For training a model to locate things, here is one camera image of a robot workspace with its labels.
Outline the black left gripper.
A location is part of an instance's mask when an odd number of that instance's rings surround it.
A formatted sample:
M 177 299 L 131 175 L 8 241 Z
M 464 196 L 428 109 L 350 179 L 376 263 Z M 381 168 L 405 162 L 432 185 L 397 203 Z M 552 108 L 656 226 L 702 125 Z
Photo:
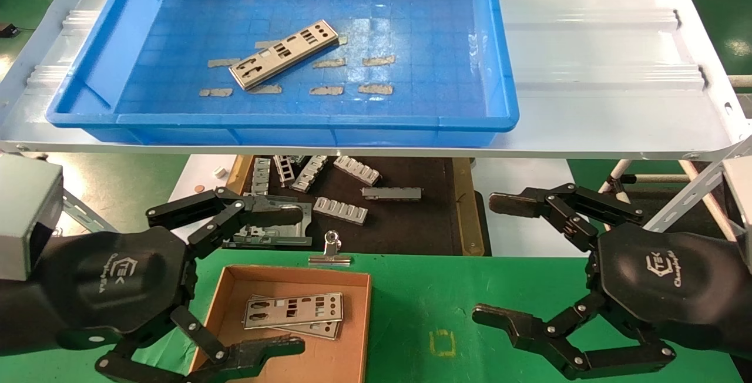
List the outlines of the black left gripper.
M 96 363 L 111 381 L 228 382 L 260 375 L 272 357 L 304 352 L 299 337 L 226 347 L 181 306 L 195 293 L 195 259 L 209 256 L 244 227 L 295 225 L 303 212 L 219 187 L 151 207 L 146 217 L 151 229 L 140 233 L 52 238 L 27 280 L 2 280 L 2 354 L 117 343 Z M 169 231 L 204 219 L 209 221 L 188 236 L 187 245 Z M 183 375 L 132 359 L 138 347 L 173 328 L 207 357 L 199 369 Z

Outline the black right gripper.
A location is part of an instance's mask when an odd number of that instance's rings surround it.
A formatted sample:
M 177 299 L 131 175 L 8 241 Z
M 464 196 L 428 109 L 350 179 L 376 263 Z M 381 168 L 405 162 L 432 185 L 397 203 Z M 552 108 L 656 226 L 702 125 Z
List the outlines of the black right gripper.
M 488 304 L 472 310 L 475 323 L 505 331 L 515 349 L 542 356 L 568 380 L 658 372 L 676 358 L 663 340 L 750 359 L 750 271 L 730 242 L 647 231 L 634 225 L 643 214 L 633 204 L 575 184 L 494 192 L 489 208 L 542 217 L 581 252 L 594 250 L 589 287 L 596 291 L 549 321 Z M 585 217 L 614 228 L 598 239 Z M 637 345 L 572 345 L 569 336 L 598 315 Z

